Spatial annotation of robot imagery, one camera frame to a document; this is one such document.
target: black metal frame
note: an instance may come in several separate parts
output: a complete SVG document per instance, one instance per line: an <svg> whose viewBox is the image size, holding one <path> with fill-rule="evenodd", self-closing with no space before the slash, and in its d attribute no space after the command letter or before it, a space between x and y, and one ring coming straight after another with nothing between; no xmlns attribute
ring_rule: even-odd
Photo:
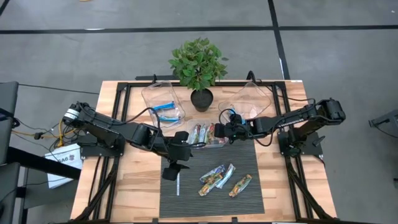
<svg viewBox="0 0 398 224"><path fill-rule="evenodd" d="M118 83L117 91L116 91L116 96L115 96L115 102L113 106L113 113L112 117L116 118L116 115L118 113L118 106L120 104L120 98L121 98L121 92L124 90L126 91L125 97L124 97L124 102L123 102L123 110L122 110L122 116L121 116L121 121L125 121L127 118L127 107L129 105L129 96L131 93L131 88L134 87L147 87L153 83L155 83L157 80L157 77L154 75L152 81L148 81L145 83ZM272 94L274 97L274 103L275 103L275 109L277 112L277 115L281 115L281 107L280 107L280 102L279 102L279 96L277 92L277 88L279 88L282 92L282 99L283 103L285 106L286 112L290 111L290 105L289 105L289 99L287 98L287 90L286 90L286 85L285 81L274 81L274 82L263 82L263 81L257 81L254 74L252 71L249 72L246 82L216 82L216 86L244 86L248 82L254 82L258 86L269 86L271 87ZM173 86L181 86L179 83L172 83ZM294 213L295 213L295 219L297 222L313 222L313 223L322 223L323 221L329 223L345 223L343 221L339 221L338 219L328 219L328 220L316 220L313 219L313 213L312 209L314 209L317 212L317 215L321 218L331 218L328 216L322 208L317 204L315 199L311 196L311 193L307 190L307 183L305 181L305 176L304 176L304 169L303 169L303 164L300 155L298 155L295 160L296 160L296 165L297 165L297 170L298 170L298 175L297 173L293 170L292 166L292 161L289 156L284 156L285 159L285 164L287 168L287 174L288 174L288 179L289 179L289 187L290 187L290 193L292 197L292 203L293 203L293 208L294 208ZM101 170L101 177L100 177L100 183L103 183L103 180L106 177L107 173L107 168L108 168L108 161L109 158L105 157L103 168ZM114 159L114 165L116 165L116 172L118 169L118 164L119 164L119 157L116 157ZM302 191L303 196L304 196L304 202L305 202L305 209L307 212L307 218L302 218L301 213L300 213L300 205L299 205L299 200L297 197L297 191L295 186L298 186L299 189ZM112 181L112 183L109 186L109 195L107 199L107 204L106 204L106 211L105 211L105 219L107 221L110 221L111 219L111 212L112 212L112 204L113 204L113 198L114 198L114 190L116 186L116 179ZM95 208L95 215L93 217L94 220L98 220L99 222L103 222L103 219L98 219L98 214L100 211L100 204L97 204L97 207Z"/></svg>

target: black plant pot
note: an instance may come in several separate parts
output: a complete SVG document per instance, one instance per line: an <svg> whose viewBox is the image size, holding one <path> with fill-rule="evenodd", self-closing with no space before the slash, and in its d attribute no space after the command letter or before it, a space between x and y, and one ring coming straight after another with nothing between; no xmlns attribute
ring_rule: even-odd
<svg viewBox="0 0 398 224"><path fill-rule="evenodd" d="M191 102L199 112L205 112L213 102L213 94L210 90L194 90L191 94Z"/></svg>

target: green leaves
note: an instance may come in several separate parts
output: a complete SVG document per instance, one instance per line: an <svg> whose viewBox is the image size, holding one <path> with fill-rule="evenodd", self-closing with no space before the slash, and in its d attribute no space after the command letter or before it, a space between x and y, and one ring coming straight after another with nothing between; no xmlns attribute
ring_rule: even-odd
<svg viewBox="0 0 398 224"><path fill-rule="evenodd" d="M169 60L173 74L179 77L180 83L187 88L204 90L215 85L217 78L227 74L226 65L219 63L222 54L219 48L205 38L197 38L172 51L174 59Z"/></svg>

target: potted plant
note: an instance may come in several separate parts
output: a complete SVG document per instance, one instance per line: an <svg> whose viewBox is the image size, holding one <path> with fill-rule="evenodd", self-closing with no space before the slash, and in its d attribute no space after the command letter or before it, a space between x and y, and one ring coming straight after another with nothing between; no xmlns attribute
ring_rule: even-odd
<svg viewBox="0 0 398 224"><path fill-rule="evenodd" d="M179 49L172 51L174 59L169 60L173 75L180 79L182 86L192 89L191 102L197 111L206 111L213 102L213 94L208 87L215 85L216 78L227 74L226 65L219 63L221 51L210 41L195 39L186 41Z"/></svg>

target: white paper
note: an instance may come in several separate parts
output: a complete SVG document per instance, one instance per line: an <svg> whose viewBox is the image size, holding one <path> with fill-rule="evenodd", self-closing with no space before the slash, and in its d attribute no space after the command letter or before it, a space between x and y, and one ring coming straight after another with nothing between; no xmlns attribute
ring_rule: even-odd
<svg viewBox="0 0 398 224"><path fill-rule="evenodd" d="M60 147L56 150L54 150L51 153L46 153L45 155L46 159L50 159L53 161L59 161L65 165L72 166L77 169L81 169L83 167L83 162L80 159L80 146L78 144L72 144L69 146L64 146ZM47 174L47 177L49 179L49 188L54 189L56 187L59 187L69 181L71 181L71 178L64 178L62 176L54 175L54 174Z"/></svg>

